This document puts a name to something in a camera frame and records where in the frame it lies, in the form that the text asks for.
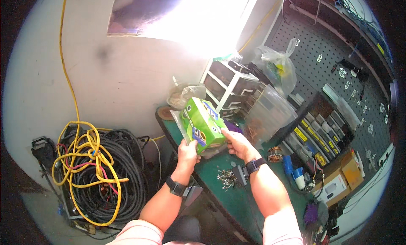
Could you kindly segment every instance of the coiled cable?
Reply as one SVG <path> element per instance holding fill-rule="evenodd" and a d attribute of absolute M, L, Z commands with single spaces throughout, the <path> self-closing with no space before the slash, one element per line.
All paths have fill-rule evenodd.
<path fill-rule="evenodd" d="M 137 217 L 140 209 L 146 203 L 145 176 L 132 156 L 134 155 L 132 151 L 136 149 L 131 147 L 132 140 L 136 142 L 136 138 L 129 131 L 96 128 L 91 123 L 80 121 L 78 104 L 67 74 L 62 51 L 65 7 L 66 0 L 63 0 L 59 52 L 63 72 L 74 99 L 77 121 L 70 121 L 58 138 L 58 157 L 52 166 L 52 179 L 58 186 L 68 182 L 75 207 L 79 214 L 91 224 L 108 226 L 116 220 L 119 214 L 117 222 L 125 222 Z M 76 133 L 71 133 L 71 125 L 76 129 Z M 87 125 L 90 129 L 84 132 L 80 125 Z M 62 136 L 67 140 L 66 142 L 61 141 Z M 140 155 L 143 166 L 142 151 L 140 151 Z M 60 166 L 59 163 L 63 165 L 59 170 L 60 182 L 56 180 L 55 173 L 55 169 L 57 169 L 55 166 Z"/>

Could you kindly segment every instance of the green box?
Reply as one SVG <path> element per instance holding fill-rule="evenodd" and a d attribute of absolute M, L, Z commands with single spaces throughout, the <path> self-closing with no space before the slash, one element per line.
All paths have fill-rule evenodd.
<path fill-rule="evenodd" d="M 206 149 L 219 147 L 226 140 L 221 133 L 221 128 L 225 128 L 226 125 L 210 101 L 190 98 L 180 113 L 180 119 L 190 140 L 198 142 L 197 154 L 203 153 Z"/>

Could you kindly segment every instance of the bright light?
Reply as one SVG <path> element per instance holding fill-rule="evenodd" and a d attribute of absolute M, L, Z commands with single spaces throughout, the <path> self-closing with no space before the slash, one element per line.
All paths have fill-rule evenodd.
<path fill-rule="evenodd" d="M 180 42 L 193 52 L 217 57 L 232 53 L 248 0 L 180 0 L 163 17 L 142 27 L 145 37 Z"/>

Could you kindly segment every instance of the cardboard box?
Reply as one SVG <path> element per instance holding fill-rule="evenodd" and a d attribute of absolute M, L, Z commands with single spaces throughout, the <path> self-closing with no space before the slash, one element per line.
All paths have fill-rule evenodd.
<path fill-rule="evenodd" d="M 364 181 L 363 177 L 361 176 L 361 171 L 359 171 L 357 163 L 353 159 L 351 153 L 344 155 L 344 157 L 340 160 L 340 166 L 341 170 L 346 176 L 351 190 L 357 188 L 358 185 Z"/>
<path fill-rule="evenodd" d="M 339 159 L 333 161 L 324 169 L 324 174 L 324 188 L 318 199 L 323 200 L 328 207 L 343 199 L 364 181 L 351 152 L 348 152 L 342 155 Z M 340 184 L 338 179 L 338 176 L 340 175 L 342 177 L 342 184 Z M 320 187 L 321 182 L 314 187 L 313 194 L 318 195 Z"/>
<path fill-rule="evenodd" d="M 335 182 L 334 180 L 340 179 L 342 180 L 342 184 Z M 332 189 L 331 186 L 337 183 L 336 190 Z M 321 182 L 318 183 L 314 189 L 313 194 L 318 195 L 319 190 L 321 188 Z M 341 168 L 333 171 L 327 177 L 324 178 L 324 188 L 322 194 L 317 198 L 318 200 L 324 201 L 328 207 L 332 206 L 333 204 L 337 203 L 345 196 L 347 196 L 351 192 L 351 188 L 348 186 L 348 182 L 345 179 L 344 173 L 341 171 Z"/>
<path fill-rule="evenodd" d="M 226 137 L 221 133 L 225 128 L 223 119 L 210 101 L 192 97 L 180 113 L 182 125 L 191 140 L 197 140 L 197 154 L 208 148 L 221 146 Z"/>

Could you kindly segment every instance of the purple cloth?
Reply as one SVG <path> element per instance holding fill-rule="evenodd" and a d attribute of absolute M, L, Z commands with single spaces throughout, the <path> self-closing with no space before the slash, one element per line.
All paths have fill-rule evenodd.
<path fill-rule="evenodd" d="M 303 221 L 306 226 L 317 221 L 317 205 L 316 204 L 307 205 L 306 212 L 304 213 Z"/>
<path fill-rule="evenodd" d="M 235 131 L 235 132 L 239 132 L 239 133 L 243 134 L 242 130 L 239 127 L 237 127 L 235 124 L 233 124 L 232 122 L 224 120 L 224 123 L 227 126 L 229 131 Z"/>

